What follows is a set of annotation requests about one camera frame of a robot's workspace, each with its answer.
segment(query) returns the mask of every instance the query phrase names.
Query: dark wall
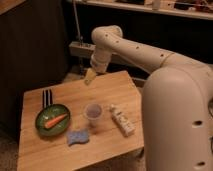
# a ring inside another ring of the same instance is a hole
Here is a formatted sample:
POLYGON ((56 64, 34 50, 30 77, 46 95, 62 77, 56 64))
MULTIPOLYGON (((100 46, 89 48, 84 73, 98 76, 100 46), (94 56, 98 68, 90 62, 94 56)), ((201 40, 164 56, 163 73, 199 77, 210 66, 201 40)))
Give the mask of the dark wall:
POLYGON ((60 0, 27 0, 0 15, 0 129, 18 137, 23 92, 64 78, 66 38, 60 0))
MULTIPOLYGON (((179 52, 207 63, 213 63, 213 21, 134 12, 87 5, 77 5, 81 32, 91 42, 91 31, 102 25, 119 25, 124 37, 133 41, 179 52)), ((69 38, 75 40, 71 4, 64 7, 69 38)))

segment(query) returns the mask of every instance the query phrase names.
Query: carrot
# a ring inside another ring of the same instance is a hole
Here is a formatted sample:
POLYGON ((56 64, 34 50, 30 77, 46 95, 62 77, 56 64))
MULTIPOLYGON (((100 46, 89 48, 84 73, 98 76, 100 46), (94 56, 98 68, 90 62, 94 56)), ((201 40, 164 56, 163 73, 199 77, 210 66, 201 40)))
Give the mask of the carrot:
POLYGON ((65 117, 67 116, 67 114, 61 114, 59 116, 56 116, 53 119, 48 120, 45 124, 44 127, 49 129, 52 128, 53 126, 55 126, 57 123, 59 123, 61 120, 63 120, 65 117))

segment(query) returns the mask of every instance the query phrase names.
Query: cable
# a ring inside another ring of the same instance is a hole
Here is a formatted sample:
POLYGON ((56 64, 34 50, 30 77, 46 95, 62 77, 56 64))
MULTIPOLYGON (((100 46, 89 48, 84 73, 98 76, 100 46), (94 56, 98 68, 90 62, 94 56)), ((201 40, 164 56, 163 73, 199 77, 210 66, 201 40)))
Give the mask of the cable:
MULTIPOLYGON (((77 12, 77 8, 76 8, 76 1, 72 0, 72 2, 73 2, 73 10, 74 10, 74 15, 75 15, 76 29, 77 29, 77 34, 78 34, 78 41, 79 41, 80 46, 82 46, 83 45, 83 36, 81 35, 81 31, 80 31, 78 12, 77 12)), ((83 74, 84 73, 84 64, 83 64, 82 57, 79 57, 79 66, 80 66, 80 73, 83 74)))

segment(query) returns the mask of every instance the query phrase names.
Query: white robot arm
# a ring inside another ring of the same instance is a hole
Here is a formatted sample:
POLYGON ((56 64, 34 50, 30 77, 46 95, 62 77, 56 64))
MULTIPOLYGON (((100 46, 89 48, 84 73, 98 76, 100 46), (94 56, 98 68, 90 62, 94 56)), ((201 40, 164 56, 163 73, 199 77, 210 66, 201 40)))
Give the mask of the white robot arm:
POLYGON ((145 70, 142 96, 148 171, 211 171, 213 71, 184 55, 125 40, 118 26, 95 28, 91 66, 105 73, 112 53, 145 70))

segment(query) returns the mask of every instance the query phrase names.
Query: wooden table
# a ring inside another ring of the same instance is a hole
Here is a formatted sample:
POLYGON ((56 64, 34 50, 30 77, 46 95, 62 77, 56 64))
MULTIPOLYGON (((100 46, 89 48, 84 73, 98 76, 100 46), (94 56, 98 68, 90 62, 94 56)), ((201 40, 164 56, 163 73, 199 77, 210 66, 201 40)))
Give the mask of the wooden table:
POLYGON ((141 121, 141 95, 126 71, 98 76, 89 86, 83 80, 28 91, 24 94, 18 170, 71 171, 144 146, 141 121), (40 138, 34 122, 42 108, 42 91, 51 88, 54 103, 66 105, 71 113, 68 130, 88 128, 87 144, 67 145, 66 132, 53 138, 40 138), (91 128, 83 117, 88 103, 103 107, 100 125, 91 128), (134 123, 134 135, 126 138, 111 119, 109 105, 116 104, 134 123))

